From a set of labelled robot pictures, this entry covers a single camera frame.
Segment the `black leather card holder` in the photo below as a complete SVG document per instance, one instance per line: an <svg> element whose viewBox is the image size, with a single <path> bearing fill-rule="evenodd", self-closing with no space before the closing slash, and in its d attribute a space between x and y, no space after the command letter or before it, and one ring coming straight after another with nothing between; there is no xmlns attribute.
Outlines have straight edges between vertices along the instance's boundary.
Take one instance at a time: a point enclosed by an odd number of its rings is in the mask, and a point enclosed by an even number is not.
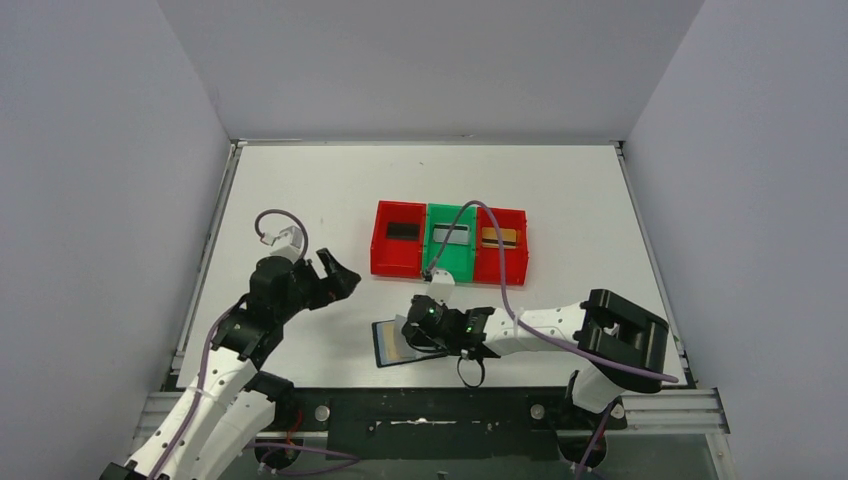
<svg viewBox="0 0 848 480"><path fill-rule="evenodd" d="M444 352L410 347L401 332L405 323L406 318L397 315L394 319L371 324L375 363L378 368L446 357Z"/></svg>

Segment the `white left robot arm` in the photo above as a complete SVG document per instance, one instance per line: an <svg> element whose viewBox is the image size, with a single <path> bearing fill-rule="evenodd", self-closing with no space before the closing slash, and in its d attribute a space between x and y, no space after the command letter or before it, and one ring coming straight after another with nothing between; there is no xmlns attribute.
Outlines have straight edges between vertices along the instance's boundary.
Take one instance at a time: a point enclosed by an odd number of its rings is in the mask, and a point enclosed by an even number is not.
<svg viewBox="0 0 848 480"><path fill-rule="evenodd" d="M225 429L238 394L267 386L256 412L273 427L295 416L296 400L285 380L261 368L283 339L286 323L304 310L317 310L350 297L361 281L328 249L317 256L326 274L311 261L274 254L259 260L249 289L213 323L204 341L199 371L154 434L122 464L111 463L104 479L188 479L199 471L202 451Z"/></svg>

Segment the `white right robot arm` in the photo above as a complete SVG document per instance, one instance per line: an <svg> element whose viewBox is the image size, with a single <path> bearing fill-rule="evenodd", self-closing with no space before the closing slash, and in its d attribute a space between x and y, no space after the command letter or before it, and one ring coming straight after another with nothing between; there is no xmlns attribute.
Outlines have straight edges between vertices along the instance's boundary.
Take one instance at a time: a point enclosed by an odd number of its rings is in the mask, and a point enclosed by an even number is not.
<svg viewBox="0 0 848 480"><path fill-rule="evenodd" d="M606 289L567 306L511 312L459 310L416 295L400 328L415 350L482 363L517 353L565 352L588 361L563 398L571 424L585 427L625 392L653 394L676 377L665 373L669 324Z"/></svg>

